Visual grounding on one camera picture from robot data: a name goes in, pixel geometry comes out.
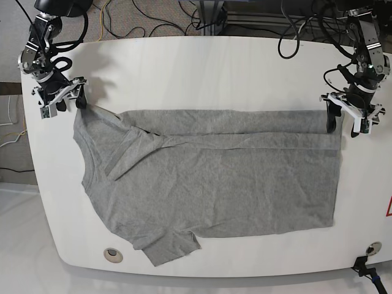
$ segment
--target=gray t-shirt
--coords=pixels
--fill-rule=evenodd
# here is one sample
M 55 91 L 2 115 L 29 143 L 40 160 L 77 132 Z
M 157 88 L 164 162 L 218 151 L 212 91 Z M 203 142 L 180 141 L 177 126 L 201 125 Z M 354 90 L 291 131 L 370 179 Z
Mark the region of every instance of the gray t-shirt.
M 83 187 L 114 234 L 154 266 L 200 249 L 196 236 L 330 227 L 342 119 L 325 111 L 78 110 Z

